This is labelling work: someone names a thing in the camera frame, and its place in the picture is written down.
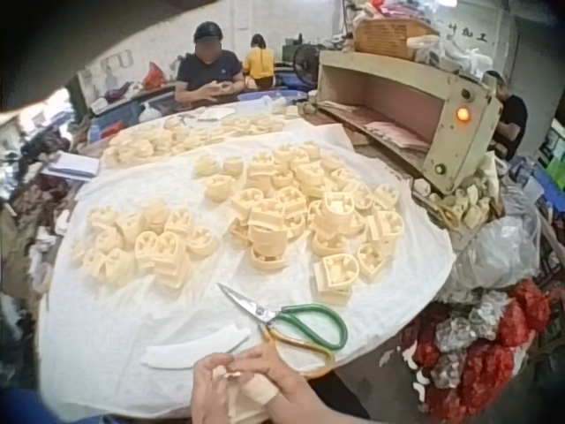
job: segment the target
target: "woman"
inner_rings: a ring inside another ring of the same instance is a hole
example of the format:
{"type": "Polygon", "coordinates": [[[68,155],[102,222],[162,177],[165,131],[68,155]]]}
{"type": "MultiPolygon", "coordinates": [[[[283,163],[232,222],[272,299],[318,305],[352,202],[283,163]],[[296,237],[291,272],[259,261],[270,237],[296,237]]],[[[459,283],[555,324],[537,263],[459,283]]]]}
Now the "woman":
{"type": "Polygon", "coordinates": [[[254,90],[269,89],[273,86],[275,76],[275,53],[267,48],[261,34],[252,37],[251,47],[244,61],[244,73],[249,75],[245,79],[245,84],[254,90]]]}
{"type": "MultiPolygon", "coordinates": [[[[216,367],[226,367],[230,372],[241,373],[241,378],[249,378],[253,373],[266,376],[279,392],[265,404],[269,418],[275,424],[368,424],[372,421],[355,418],[350,413],[339,413],[324,405],[304,377],[286,365],[270,344],[261,344],[233,357],[227,353],[213,353],[199,360],[194,366],[192,386],[192,423],[193,424],[229,424],[228,380],[223,376],[213,378],[216,367]]],[[[315,380],[317,385],[322,379],[315,380]]],[[[368,413],[357,398],[343,386],[335,383],[326,391],[346,390],[342,409],[350,410],[347,404],[359,404],[357,415],[369,418],[368,413]]],[[[336,393],[335,399],[341,399],[336,393]]]]}
{"type": "Polygon", "coordinates": [[[175,100],[198,108],[214,102],[234,102],[245,87],[236,55],[222,50],[222,30],[203,22],[194,32],[195,49],[178,68],[175,100]]]}

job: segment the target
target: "scissor blade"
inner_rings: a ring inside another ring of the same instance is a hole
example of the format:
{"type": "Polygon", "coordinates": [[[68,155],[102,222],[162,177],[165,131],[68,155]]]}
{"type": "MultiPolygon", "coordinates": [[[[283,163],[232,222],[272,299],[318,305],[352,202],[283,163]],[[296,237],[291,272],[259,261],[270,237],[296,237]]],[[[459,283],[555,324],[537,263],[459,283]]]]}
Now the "scissor blade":
{"type": "Polygon", "coordinates": [[[222,292],[228,296],[228,298],[235,302],[236,305],[247,311],[248,314],[251,314],[256,320],[267,324],[276,317],[275,311],[271,311],[270,309],[266,309],[265,307],[258,305],[243,294],[239,294],[237,291],[231,290],[231,288],[226,285],[218,283],[218,286],[222,289],[222,292]]]}

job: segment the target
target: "dark t-shirt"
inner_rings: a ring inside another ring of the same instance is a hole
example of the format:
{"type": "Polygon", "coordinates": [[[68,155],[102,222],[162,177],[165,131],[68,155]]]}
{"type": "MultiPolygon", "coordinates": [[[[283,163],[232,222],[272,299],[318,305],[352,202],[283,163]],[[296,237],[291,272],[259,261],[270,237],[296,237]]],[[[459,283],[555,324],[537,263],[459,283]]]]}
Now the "dark t-shirt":
{"type": "Polygon", "coordinates": [[[522,138],[526,131],[526,121],[528,120],[528,110],[526,109],[526,105],[524,100],[522,100],[517,95],[511,95],[508,99],[502,102],[502,114],[501,114],[501,122],[503,124],[516,124],[520,127],[520,133],[516,137],[514,141],[507,139],[505,136],[498,132],[494,132],[493,139],[497,143],[501,143],[504,146],[508,153],[501,157],[500,154],[497,156],[501,157],[501,159],[506,159],[509,161],[514,157],[518,146],[522,142],[522,138]]]}
{"type": "MultiPolygon", "coordinates": [[[[205,64],[198,58],[198,56],[187,53],[178,67],[177,81],[186,82],[186,89],[188,91],[194,91],[212,81],[231,82],[233,81],[233,77],[238,75],[240,72],[241,62],[239,62],[237,56],[229,50],[222,50],[220,57],[218,57],[212,64],[205,64]]],[[[234,102],[235,100],[236,96],[234,95],[218,96],[218,102],[222,103],[234,102]]],[[[196,102],[192,106],[199,107],[206,106],[208,104],[212,103],[202,101],[196,102]]]]}

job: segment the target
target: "hand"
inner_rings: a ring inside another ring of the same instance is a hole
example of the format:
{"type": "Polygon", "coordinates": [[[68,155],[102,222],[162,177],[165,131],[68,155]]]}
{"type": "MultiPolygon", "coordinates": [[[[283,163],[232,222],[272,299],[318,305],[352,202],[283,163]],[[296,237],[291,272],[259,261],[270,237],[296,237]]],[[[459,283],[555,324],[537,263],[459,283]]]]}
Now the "hand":
{"type": "Polygon", "coordinates": [[[215,97],[222,95],[222,85],[216,81],[209,82],[198,89],[199,98],[209,100],[210,102],[217,102],[215,97]]]}
{"type": "Polygon", "coordinates": [[[220,365],[227,366],[233,356],[214,353],[199,360],[194,366],[192,387],[193,424],[230,424],[228,415],[228,381],[223,377],[212,378],[212,370],[220,365]]]}
{"type": "Polygon", "coordinates": [[[263,374],[278,386],[280,393],[265,405],[275,423],[330,422],[333,412],[322,403],[306,379],[279,358],[272,345],[262,344],[243,352],[228,369],[263,374]]]}
{"type": "Polygon", "coordinates": [[[223,95],[230,95],[233,92],[233,82],[231,81],[222,82],[221,91],[223,95]]]}

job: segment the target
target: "wicker basket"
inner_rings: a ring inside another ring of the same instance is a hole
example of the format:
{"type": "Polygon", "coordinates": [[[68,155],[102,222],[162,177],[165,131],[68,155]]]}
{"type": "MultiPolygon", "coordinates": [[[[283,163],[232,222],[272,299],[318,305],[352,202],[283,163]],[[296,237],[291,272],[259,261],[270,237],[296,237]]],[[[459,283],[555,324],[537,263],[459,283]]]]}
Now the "wicker basket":
{"type": "Polygon", "coordinates": [[[438,34],[435,29],[415,19],[364,20],[354,34],[355,50],[414,60],[416,50],[406,46],[406,39],[438,34]]]}

